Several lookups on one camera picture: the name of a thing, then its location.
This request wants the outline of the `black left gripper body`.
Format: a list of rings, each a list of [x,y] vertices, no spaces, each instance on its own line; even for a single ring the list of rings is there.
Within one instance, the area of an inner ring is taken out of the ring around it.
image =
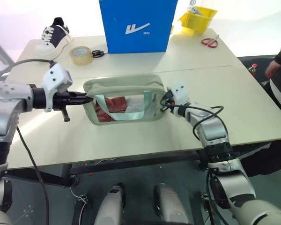
[[[70,105],[71,99],[68,91],[65,92],[57,92],[53,96],[53,110],[61,111],[62,116],[64,118],[64,122],[69,122],[70,118],[66,110],[66,106]]]

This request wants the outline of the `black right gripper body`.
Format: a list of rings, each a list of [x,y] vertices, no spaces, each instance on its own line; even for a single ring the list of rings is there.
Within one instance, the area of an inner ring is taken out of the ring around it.
[[[174,95],[171,90],[168,90],[163,96],[163,105],[170,106],[175,105]]]

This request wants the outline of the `person's bare hand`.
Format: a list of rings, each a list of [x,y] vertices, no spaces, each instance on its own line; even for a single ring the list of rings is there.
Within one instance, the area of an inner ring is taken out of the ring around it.
[[[266,68],[265,71],[265,76],[267,77],[267,79],[270,79],[272,77],[272,75],[281,67],[281,65],[279,63],[277,63],[276,61],[271,61],[270,64],[268,65],[268,67]]]

